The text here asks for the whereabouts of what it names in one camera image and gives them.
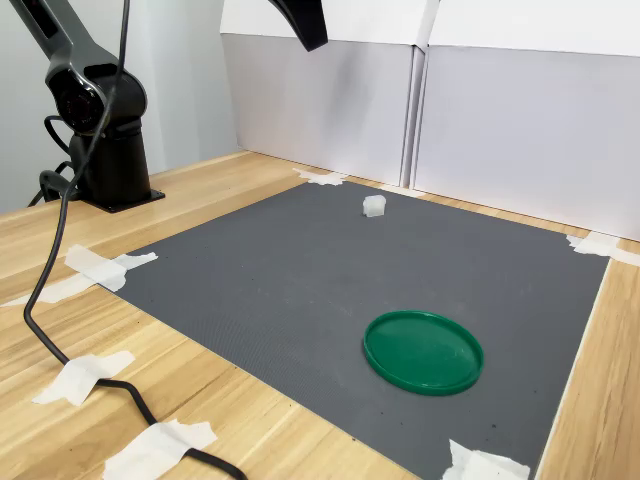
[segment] white panel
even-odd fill
[[[431,47],[415,188],[640,240],[640,59]]]
[[[638,0],[442,0],[430,45],[640,56]]]
[[[322,0],[330,40],[426,48],[438,0]],[[226,0],[222,33],[295,37],[267,0]]]
[[[241,147],[398,185],[407,45],[223,35]]]

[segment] white cube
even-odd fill
[[[379,217],[384,215],[384,207],[387,204],[387,199],[382,195],[373,195],[371,197],[365,197],[363,206],[363,214],[367,217]]]

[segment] black cable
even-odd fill
[[[53,138],[53,141],[56,142],[58,144],[58,146],[64,151],[64,153],[66,153],[68,155],[69,154],[69,147],[58,136],[58,132],[56,132],[54,130],[53,125],[51,124],[51,122],[53,120],[56,120],[56,121],[59,121],[59,122],[63,122],[64,121],[64,120],[62,120],[62,117],[59,116],[59,115],[49,115],[47,118],[44,119],[44,128],[47,129],[47,132],[49,132],[49,135],[51,135],[51,138]]]
[[[70,161],[64,161],[62,162],[60,165],[58,165],[56,167],[56,173],[62,173],[64,171],[65,168],[71,168],[73,169],[73,165],[71,164]],[[35,194],[35,196],[31,199],[31,201],[29,202],[29,205],[27,205],[27,208],[29,207],[33,207],[36,203],[38,203],[40,201],[40,199],[44,196],[44,194],[42,193],[42,190],[40,190],[38,193]]]
[[[44,333],[44,331],[38,326],[38,324],[33,319],[33,316],[31,313],[33,311],[34,305],[36,304],[36,301],[38,300],[38,297],[40,296],[40,293],[42,293],[42,289],[44,288],[44,285],[47,282],[49,275],[51,274],[53,264],[55,263],[56,257],[58,256],[58,252],[60,251],[60,245],[62,243],[62,235],[64,233],[64,227],[67,221],[69,198],[72,192],[74,191],[76,185],[78,184],[78,181],[82,177],[87,165],[89,164],[89,162],[93,157],[93,153],[96,149],[96,145],[98,144],[98,141],[100,141],[100,138],[102,137],[106,129],[107,122],[109,121],[109,116],[111,114],[111,110],[113,109],[113,103],[116,97],[117,87],[118,87],[118,84],[120,83],[120,79],[122,78],[122,73],[124,71],[124,61],[125,61],[126,46],[127,46],[127,33],[129,30],[130,3],[131,3],[131,0],[124,0],[124,8],[122,13],[122,28],[120,32],[120,53],[118,57],[118,66],[116,69],[115,81],[111,89],[109,90],[107,105],[105,106],[104,112],[102,113],[102,117],[100,118],[100,122],[98,123],[96,132],[93,138],[91,139],[91,143],[89,144],[89,148],[87,149],[87,154],[85,156],[84,162],[80,165],[80,167],[78,168],[78,171],[75,172],[75,175],[69,182],[69,185],[65,189],[64,193],[62,194],[62,200],[60,202],[60,216],[58,218],[58,226],[56,227],[56,233],[53,239],[53,245],[51,246],[51,252],[49,252],[49,258],[47,258],[47,262],[45,263],[42,273],[40,274],[40,278],[38,279],[38,282],[36,283],[36,286],[33,289],[33,293],[31,293],[31,296],[29,297],[29,300],[27,301],[27,305],[24,309],[24,320],[29,326],[29,328],[33,331],[36,337],[38,337],[38,339],[44,344],[44,346],[49,349],[49,351],[53,354],[53,356],[56,357],[63,365],[66,365],[69,359],[62,352],[62,350],[60,350],[51,341],[51,339]],[[153,425],[154,423],[157,422],[156,418],[151,413],[151,410],[149,410],[149,407],[147,406],[147,404],[144,403],[144,400],[142,399],[142,395],[140,395],[140,392],[138,392],[136,387],[134,387],[129,382],[123,382],[120,380],[100,379],[98,380],[97,385],[100,385],[103,387],[121,388],[121,389],[127,390],[133,397],[133,400],[136,403],[136,406],[144,416],[147,423],[149,425]],[[195,458],[196,460],[204,462],[213,467],[219,468],[237,480],[247,480],[247,476],[239,468],[222,460],[221,458],[215,457],[213,455],[210,455],[206,452],[202,452],[200,450],[196,450],[194,448],[187,450],[185,455]]]
[[[61,122],[64,121],[64,120],[62,120],[62,117],[59,116],[59,115],[49,115],[48,117],[46,117],[44,119],[44,128],[47,129],[47,132],[49,132],[49,135],[51,136],[53,141],[56,142],[56,144],[62,149],[62,151],[64,153],[66,153],[67,155],[69,155],[69,147],[58,136],[58,133],[54,130],[53,125],[51,124],[51,122],[54,121],[54,120],[61,121]],[[66,167],[73,168],[73,165],[71,164],[71,162],[62,162],[60,165],[58,165],[58,168],[56,168],[56,173],[62,173],[62,171]],[[40,201],[40,199],[43,196],[44,196],[44,194],[42,193],[42,190],[40,190],[31,199],[31,201],[29,202],[29,205],[27,205],[27,208],[33,207],[35,204],[37,204]]]

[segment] white wall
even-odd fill
[[[442,0],[430,45],[640,56],[638,0]]]
[[[94,40],[117,54],[122,0],[70,3]],[[142,121],[151,173],[238,150],[218,34],[221,11],[222,0],[132,0],[126,67],[149,100]],[[6,0],[0,1],[0,62],[2,213],[26,205],[40,171],[65,156],[42,125],[56,114],[44,84],[48,60]],[[66,127],[58,130],[70,138]]]

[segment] masking tape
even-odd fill
[[[202,450],[218,437],[209,422],[155,423],[105,462],[105,480],[153,480],[180,462],[190,448]]]
[[[111,378],[135,360],[131,352],[122,351],[108,357],[86,355],[69,360],[53,383],[32,402],[46,404],[66,398],[76,407],[82,405],[100,378]]]
[[[60,300],[85,291],[96,283],[100,283],[105,288],[115,292],[124,286],[126,282],[124,273],[127,270],[137,268],[157,258],[158,256],[155,253],[147,253],[139,256],[124,254],[113,260],[108,260],[85,247],[74,245],[67,253],[65,264],[80,273],[44,287],[40,297],[38,297],[38,302],[58,303]],[[30,294],[24,295],[0,306],[25,305],[30,296]]]
[[[307,178],[307,183],[317,183],[318,185],[342,185],[343,179],[348,177],[346,173],[331,172],[327,174],[311,173],[294,168],[300,174],[300,178]]]
[[[567,235],[567,240],[575,252],[611,257],[619,262],[640,267],[640,255],[618,248],[618,237],[591,232],[585,238]]]
[[[449,440],[452,466],[442,480],[527,480],[530,469],[498,455],[468,450]]]

